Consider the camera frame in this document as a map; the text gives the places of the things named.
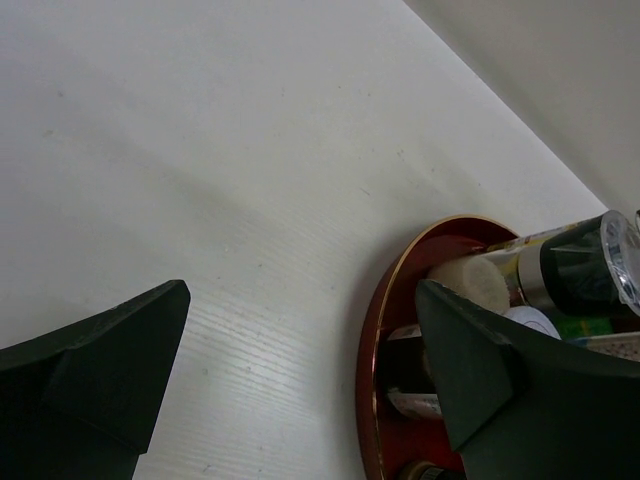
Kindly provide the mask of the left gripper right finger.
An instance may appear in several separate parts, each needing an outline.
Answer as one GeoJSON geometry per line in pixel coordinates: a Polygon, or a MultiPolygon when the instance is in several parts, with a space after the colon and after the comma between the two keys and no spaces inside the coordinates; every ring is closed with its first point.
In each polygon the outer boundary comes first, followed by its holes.
{"type": "Polygon", "coordinates": [[[639,366],[429,280],[415,304],[452,449],[471,479],[635,479],[639,366]]]}

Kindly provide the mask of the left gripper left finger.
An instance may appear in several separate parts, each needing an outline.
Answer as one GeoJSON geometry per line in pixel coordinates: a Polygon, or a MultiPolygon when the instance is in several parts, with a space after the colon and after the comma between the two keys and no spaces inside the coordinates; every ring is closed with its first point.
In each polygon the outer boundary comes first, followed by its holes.
{"type": "Polygon", "coordinates": [[[190,300],[184,281],[167,281],[2,349],[2,478],[132,478],[151,443],[190,300]]]}

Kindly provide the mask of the small black cap pepper bottle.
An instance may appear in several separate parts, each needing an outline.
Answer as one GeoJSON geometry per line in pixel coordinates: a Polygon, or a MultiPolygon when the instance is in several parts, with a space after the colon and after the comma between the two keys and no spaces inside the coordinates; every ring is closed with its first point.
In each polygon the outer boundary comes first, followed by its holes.
{"type": "Polygon", "coordinates": [[[405,465],[397,480],[466,480],[464,473],[437,466],[431,462],[420,460],[405,465]]]}

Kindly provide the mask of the silver lid tall canister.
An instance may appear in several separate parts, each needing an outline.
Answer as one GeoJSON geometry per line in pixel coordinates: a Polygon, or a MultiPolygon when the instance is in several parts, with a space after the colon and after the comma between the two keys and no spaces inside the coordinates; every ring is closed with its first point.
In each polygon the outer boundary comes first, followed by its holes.
{"type": "Polygon", "coordinates": [[[596,353],[640,362],[638,331],[576,338],[570,340],[570,343],[596,353]]]}

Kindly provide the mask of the salt grinder black cap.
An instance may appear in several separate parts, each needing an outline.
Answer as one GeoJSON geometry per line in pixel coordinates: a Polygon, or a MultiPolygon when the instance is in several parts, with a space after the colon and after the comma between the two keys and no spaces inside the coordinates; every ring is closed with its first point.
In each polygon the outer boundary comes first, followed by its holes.
{"type": "Polygon", "coordinates": [[[432,268],[436,281],[487,310],[548,316],[639,314],[639,224],[617,210],[484,247],[432,268]]]}

